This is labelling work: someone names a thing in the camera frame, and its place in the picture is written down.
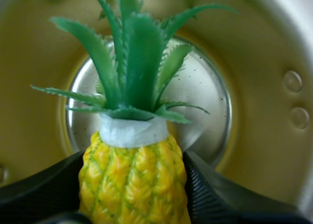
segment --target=white tape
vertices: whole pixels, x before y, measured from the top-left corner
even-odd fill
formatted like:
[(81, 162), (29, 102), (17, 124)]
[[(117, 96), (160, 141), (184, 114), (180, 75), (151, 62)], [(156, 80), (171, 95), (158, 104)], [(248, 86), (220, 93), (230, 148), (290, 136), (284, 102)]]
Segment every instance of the white tape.
[(149, 121), (113, 119), (101, 116), (100, 137), (110, 146), (136, 148), (161, 142), (167, 139), (166, 120), (155, 117)]

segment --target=pineapple leaves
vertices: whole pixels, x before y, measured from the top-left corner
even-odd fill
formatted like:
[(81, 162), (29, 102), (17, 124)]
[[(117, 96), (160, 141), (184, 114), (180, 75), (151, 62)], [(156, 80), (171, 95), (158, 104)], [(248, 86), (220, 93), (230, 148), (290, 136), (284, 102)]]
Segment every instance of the pineapple leaves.
[(189, 120), (185, 119), (182, 114), (177, 112), (168, 111), (165, 105), (162, 105), (155, 113), (143, 111), (140, 109), (136, 109), (133, 107), (127, 108), (119, 108), (116, 110), (108, 110), (99, 107), (83, 107), (83, 108), (71, 108), (66, 106), (68, 111), (75, 111), (75, 112), (86, 112), (86, 113), (104, 113), (111, 118), (115, 119), (127, 119), (127, 120), (142, 120), (147, 121), (154, 117), (161, 117), (163, 119), (176, 122), (187, 124), (190, 123)]
[(61, 30), (75, 36), (89, 53), (97, 69), (99, 79), (106, 92), (108, 108), (115, 108), (119, 102), (119, 87), (117, 76), (113, 66), (110, 50), (101, 35), (97, 35), (94, 29), (73, 22), (65, 18), (53, 17), (51, 19)]
[(168, 121), (172, 121), (172, 122), (176, 122), (180, 124), (190, 123), (190, 120), (187, 120), (182, 114), (167, 110), (165, 105), (162, 105), (160, 108), (158, 108), (155, 111), (155, 114)]
[(225, 5), (213, 4), (213, 5), (195, 6), (191, 9), (185, 10), (184, 12), (174, 15), (171, 18), (166, 18), (165, 20), (162, 21), (161, 27), (165, 31), (166, 41), (169, 41), (178, 31), (178, 29), (180, 29), (180, 27), (182, 27), (190, 18), (196, 16), (197, 13), (207, 9), (225, 9), (237, 13), (236, 10)]
[(62, 97), (72, 98), (81, 103), (87, 104), (89, 106), (98, 107), (98, 108), (103, 108), (106, 103), (104, 97), (102, 96), (95, 96), (95, 95), (92, 96), (92, 95), (75, 93), (75, 92), (66, 91), (66, 90), (59, 90), (55, 88), (40, 88), (40, 87), (35, 87), (35, 86), (31, 86), (31, 87), (35, 90), (39, 90), (42, 92), (56, 94)]
[(139, 13), (142, 4), (138, 0), (119, 0), (120, 13), (122, 17), (122, 24), (125, 23), (127, 18), (131, 16), (133, 12)]
[(115, 50), (116, 61), (117, 61), (118, 83), (121, 88), (123, 85), (122, 76), (124, 74), (124, 70), (123, 70), (124, 58), (123, 58), (123, 45), (122, 45), (121, 30), (119, 27), (118, 19), (105, 0), (97, 0), (97, 1), (99, 2), (103, 10), (100, 13), (99, 19), (107, 18), (111, 27), (113, 42), (114, 42), (114, 50)]
[(156, 101), (158, 104), (163, 91), (170, 83), (171, 79), (175, 76), (178, 70), (181, 68), (184, 58), (192, 50), (189, 45), (179, 45), (173, 49), (173, 51), (165, 59), (163, 65), (160, 67), (159, 75), (156, 84)]
[(129, 36), (124, 102), (126, 106), (152, 111), (164, 46), (162, 30), (147, 14), (132, 14), (125, 26)]
[(119, 108), (116, 110), (108, 110), (108, 109), (102, 109), (99, 107), (71, 108), (69, 106), (66, 106), (66, 109), (68, 111), (75, 111), (75, 112), (104, 113), (116, 119), (129, 119), (129, 120), (133, 119), (133, 120), (146, 121), (157, 116), (152, 112), (143, 111), (143, 110), (136, 109), (133, 107)]
[(95, 90), (96, 90), (96, 93), (105, 95), (104, 88), (103, 88), (103, 85), (102, 85), (100, 79), (98, 79), (96, 82)]

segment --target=pineapple body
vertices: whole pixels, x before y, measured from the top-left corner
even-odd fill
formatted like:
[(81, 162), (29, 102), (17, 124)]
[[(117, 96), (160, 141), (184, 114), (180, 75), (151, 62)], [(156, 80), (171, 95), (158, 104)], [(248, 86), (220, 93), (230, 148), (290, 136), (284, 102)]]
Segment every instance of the pineapple body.
[(116, 148), (95, 132), (79, 173), (80, 210), (94, 224), (190, 224), (186, 171), (174, 137)]

